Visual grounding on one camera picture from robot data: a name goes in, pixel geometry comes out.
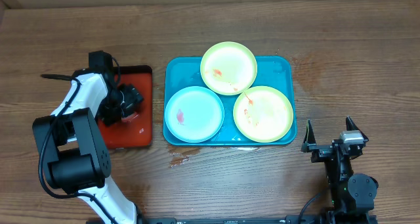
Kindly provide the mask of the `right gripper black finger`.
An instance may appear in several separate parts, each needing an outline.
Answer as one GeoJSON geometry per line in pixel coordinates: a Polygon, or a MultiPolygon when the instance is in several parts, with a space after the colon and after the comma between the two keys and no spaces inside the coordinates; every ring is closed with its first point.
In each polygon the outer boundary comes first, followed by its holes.
{"type": "Polygon", "coordinates": [[[306,121],[306,133],[304,136],[303,146],[312,146],[316,144],[314,131],[310,119],[306,121]]]}
{"type": "Polygon", "coordinates": [[[345,121],[346,121],[346,130],[347,131],[356,131],[356,130],[358,130],[358,127],[353,122],[353,120],[352,120],[352,118],[350,116],[347,116],[345,121]]]}

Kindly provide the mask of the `light blue plate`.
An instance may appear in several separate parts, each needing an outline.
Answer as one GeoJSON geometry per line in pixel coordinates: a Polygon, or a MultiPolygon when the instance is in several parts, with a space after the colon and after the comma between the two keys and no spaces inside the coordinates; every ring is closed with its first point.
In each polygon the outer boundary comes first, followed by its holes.
{"type": "Polygon", "coordinates": [[[222,127],[224,106],[212,90],[190,86],[169,99],[164,119],[169,132],[177,139],[200,143],[216,135],[222,127]]]}

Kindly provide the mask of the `yellow-green plate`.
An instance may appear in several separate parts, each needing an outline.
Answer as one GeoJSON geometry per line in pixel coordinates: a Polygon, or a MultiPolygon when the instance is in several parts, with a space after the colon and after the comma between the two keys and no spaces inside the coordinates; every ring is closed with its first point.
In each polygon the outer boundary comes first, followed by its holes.
{"type": "Polygon", "coordinates": [[[201,78],[220,95],[237,95],[250,88],[258,72],[255,55],[241,43],[220,42],[204,53],[200,62],[201,78]]]}
{"type": "Polygon", "coordinates": [[[233,107],[234,123],[248,139],[271,143],[283,138],[291,129],[294,112],[289,99],[269,86],[245,90],[233,107]]]}

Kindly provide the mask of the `green and pink sponge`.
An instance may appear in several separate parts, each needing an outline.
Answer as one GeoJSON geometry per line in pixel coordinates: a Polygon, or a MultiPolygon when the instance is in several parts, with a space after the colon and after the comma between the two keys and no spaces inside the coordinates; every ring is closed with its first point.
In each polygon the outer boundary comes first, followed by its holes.
{"type": "Polygon", "coordinates": [[[121,119],[121,121],[123,122],[123,123],[129,123],[129,122],[132,122],[135,118],[137,118],[138,117],[138,113],[137,112],[134,112],[133,114],[131,114],[130,116],[127,116],[127,117],[125,117],[125,118],[122,118],[121,119]]]}

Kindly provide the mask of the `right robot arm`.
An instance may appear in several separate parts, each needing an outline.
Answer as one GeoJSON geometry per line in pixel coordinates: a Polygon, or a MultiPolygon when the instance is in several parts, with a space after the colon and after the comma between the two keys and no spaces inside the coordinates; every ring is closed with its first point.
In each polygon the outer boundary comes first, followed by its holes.
{"type": "Polygon", "coordinates": [[[306,133],[302,152],[311,153],[311,162],[321,162],[325,166],[328,186],[311,198],[302,208],[297,223],[353,223],[374,224],[377,217],[370,215],[379,184],[376,179],[363,173],[354,173],[351,161],[360,157],[368,137],[346,118],[346,130],[329,145],[318,145],[310,120],[306,123],[306,133]],[[331,193],[331,208],[324,208],[317,216],[304,216],[313,201],[326,192],[331,193]]]}

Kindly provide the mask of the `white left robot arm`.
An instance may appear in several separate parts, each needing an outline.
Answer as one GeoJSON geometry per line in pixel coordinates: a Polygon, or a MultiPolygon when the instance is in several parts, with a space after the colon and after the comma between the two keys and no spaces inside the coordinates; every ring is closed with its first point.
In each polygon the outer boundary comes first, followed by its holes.
{"type": "Polygon", "coordinates": [[[43,190],[53,198],[83,200],[101,223],[144,221],[112,179],[110,155],[97,124],[113,124],[133,114],[142,98],[133,85],[120,80],[136,71],[135,66],[95,67],[70,76],[47,74],[47,79],[69,81],[71,88],[51,115],[32,125],[43,190]]]}

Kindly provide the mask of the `blue plastic tray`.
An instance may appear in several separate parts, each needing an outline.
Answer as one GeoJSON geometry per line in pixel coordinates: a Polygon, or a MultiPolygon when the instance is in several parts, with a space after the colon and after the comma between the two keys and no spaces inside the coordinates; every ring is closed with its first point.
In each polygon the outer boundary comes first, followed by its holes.
{"type": "MultiPolygon", "coordinates": [[[[294,106],[293,78],[291,66],[285,58],[280,56],[257,56],[257,77],[253,86],[269,86],[282,92],[291,105],[294,106]]],[[[200,74],[200,56],[183,56],[174,58],[168,63],[165,75],[164,104],[179,90],[190,86],[204,87],[200,74]]],[[[187,143],[176,138],[167,125],[163,125],[163,136],[166,141],[175,146],[261,146],[246,138],[235,126],[233,109],[237,95],[221,95],[224,106],[224,122],[221,129],[210,139],[200,143],[187,143]]]]}

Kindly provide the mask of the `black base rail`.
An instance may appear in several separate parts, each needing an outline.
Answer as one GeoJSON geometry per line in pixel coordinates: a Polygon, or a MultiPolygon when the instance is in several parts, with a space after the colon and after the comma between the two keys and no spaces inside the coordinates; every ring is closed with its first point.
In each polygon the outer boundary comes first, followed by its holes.
{"type": "MultiPolygon", "coordinates": [[[[90,219],[86,224],[103,224],[99,219],[90,219]]],[[[246,219],[184,219],[177,220],[175,218],[146,218],[140,221],[146,224],[296,224],[298,223],[298,215],[287,215],[280,218],[246,218],[246,219]]],[[[300,223],[304,224],[321,224],[329,223],[319,215],[304,215],[300,223]]],[[[375,216],[368,217],[367,220],[360,221],[344,221],[338,219],[334,223],[372,223],[378,224],[375,216]]]]}

